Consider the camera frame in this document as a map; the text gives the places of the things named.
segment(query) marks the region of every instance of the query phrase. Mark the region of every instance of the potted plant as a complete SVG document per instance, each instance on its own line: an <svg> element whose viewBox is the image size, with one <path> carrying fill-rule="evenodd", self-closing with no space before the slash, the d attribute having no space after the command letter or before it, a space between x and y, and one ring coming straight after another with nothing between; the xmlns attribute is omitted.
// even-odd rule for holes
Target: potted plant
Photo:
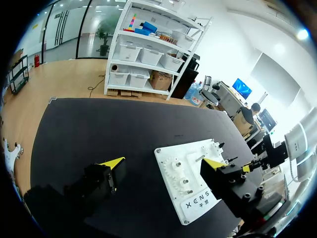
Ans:
<svg viewBox="0 0 317 238"><path fill-rule="evenodd" d="M109 48L109 46L107 45L107 42L108 42L107 38L109 33L100 27L97 29L96 35L99 36L101 40L102 39L104 40L104 44L100 46L100 56L106 56L108 48Z"/></svg>
<svg viewBox="0 0 317 238"><path fill-rule="evenodd" d="M100 46L100 56L106 56L109 46L107 45L108 37L110 34L113 34L115 28L117 26L117 22L119 19L119 13L111 13L107 19L104 19L102 22L99 23L96 35L101 39L104 40L104 43Z"/></svg>

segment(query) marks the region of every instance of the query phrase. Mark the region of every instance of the bolt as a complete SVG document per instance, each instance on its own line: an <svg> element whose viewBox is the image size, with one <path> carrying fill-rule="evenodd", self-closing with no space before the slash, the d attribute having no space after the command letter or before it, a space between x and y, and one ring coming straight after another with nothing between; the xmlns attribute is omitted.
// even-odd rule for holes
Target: bolt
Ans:
<svg viewBox="0 0 317 238"><path fill-rule="evenodd" d="M263 191L264 191L264 187L260 185L256 191L256 196L262 196Z"/></svg>
<svg viewBox="0 0 317 238"><path fill-rule="evenodd" d="M251 198L251 194L247 192L243 195L242 200L247 202L250 200L250 198Z"/></svg>

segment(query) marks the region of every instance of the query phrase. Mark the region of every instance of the cardboard box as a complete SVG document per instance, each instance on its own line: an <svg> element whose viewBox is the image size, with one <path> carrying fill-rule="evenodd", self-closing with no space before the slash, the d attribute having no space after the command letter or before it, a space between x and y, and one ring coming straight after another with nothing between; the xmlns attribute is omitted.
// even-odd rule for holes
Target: cardboard box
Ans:
<svg viewBox="0 0 317 238"><path fill-rule="evenodd" d="M21 56L23 55L23 49L18 50L17 52L15 52L11 58L9 67L14 66L15 63L17 63L19 61L19 59L21 59Z"/></svg>
<svg viewBox="0 0 317 238"><path fill-rule="evenodd" d="M121 96L130 96L131 97L131 91L121 90Z"/></svg>
<svg viewBox="0 0 317 238"><path fill-rule="evenodd" d="M117 95L118 95L118 90L108 89L107 96L117 96Z"/></svg>
<svg viewBox="0 0 317 238"><path fill-rule="evenodd" d="M153 70L150 77L150 84L153 89L156 90L167 90L172 83L173 76L169 73L163 73Z"/></svg>
<svg viewBox="0 0 317 238"><path fill-rule="evenodd" d="M131 92L131 95L133 97L138 97L138 98L141 98L142 97L142 93L141 92L136 92L136 91L132 91Z"/></svg>

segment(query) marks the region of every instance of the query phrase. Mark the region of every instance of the blue box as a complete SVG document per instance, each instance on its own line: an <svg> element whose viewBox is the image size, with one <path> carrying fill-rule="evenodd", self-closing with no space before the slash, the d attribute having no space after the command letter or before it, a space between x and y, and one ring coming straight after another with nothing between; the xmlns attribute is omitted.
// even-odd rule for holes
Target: blue box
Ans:
<svg viewBox="0 0 317 238"><path fill-rule="evenodd" d="M146 36L148 36L150 34L150 32L147 30L142 30L142 29L137 29L137 28L135 28L134 32L138 33L138 34L146 35Z"/></svg>
<svg viewBox="0 0 317 238"><path fill-rule="evenodd" d="M157 31L157 27L148 23L147 21L143 23L143 30L155 33Z"/></svg>

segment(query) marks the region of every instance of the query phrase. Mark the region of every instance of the white storage bin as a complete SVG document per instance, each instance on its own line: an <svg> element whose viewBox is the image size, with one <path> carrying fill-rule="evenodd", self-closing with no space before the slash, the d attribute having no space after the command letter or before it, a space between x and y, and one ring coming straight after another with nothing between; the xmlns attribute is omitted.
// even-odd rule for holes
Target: white storage bin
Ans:
<svg viewBox="0 0 317 238"><path fill-rule="evenodd" d="M164 53L160 50L153 48L152 46L146 46L143 47L141 52L141 62L150 65L157 65L162 55L164 55Z"/></svg>
<svg viewBox="0 0 317 238"><path fill-rule="evenodd" d="M189 49L195 41L194 38L191 38L190 36L180 31L172 31L172 38L177 40L177 46L184 49Z"/></svg>
<svg viewBox="0 0 317 238"><path fill-rule="evenodd" d="M120 42L119 60L135 62L142 47L133 42Z"/></svg>
<svg viewBox="0 0 317 238"><path fill-rule="evenodd" d="M131 68L130 74L130 86L135 88L143 88L150 78L149 72L145 69Z"/></svg>
<svg viewBox="0 0 317 238"><path fill-rule="evenodd" d="M165 54L160 59L160 63L163 65L164 68L172 70L177 72L177 70L180 68L182 63L185 62L182 59L177 59L173 56L170 56L169 54Z"/></svg>
<svg viewBox="0 0 317 238"><path fill-rule="evenodd" d="M119 65L117 72L110 72L109 84L111 85L125 85L127 77L130 74L130 67Z"/></svg>
<svg viewBox="0 0 317 238"><path fill-rule="evenodd" d="M184 0L163 0L161 6L177 12L185 3Z"/></svg>

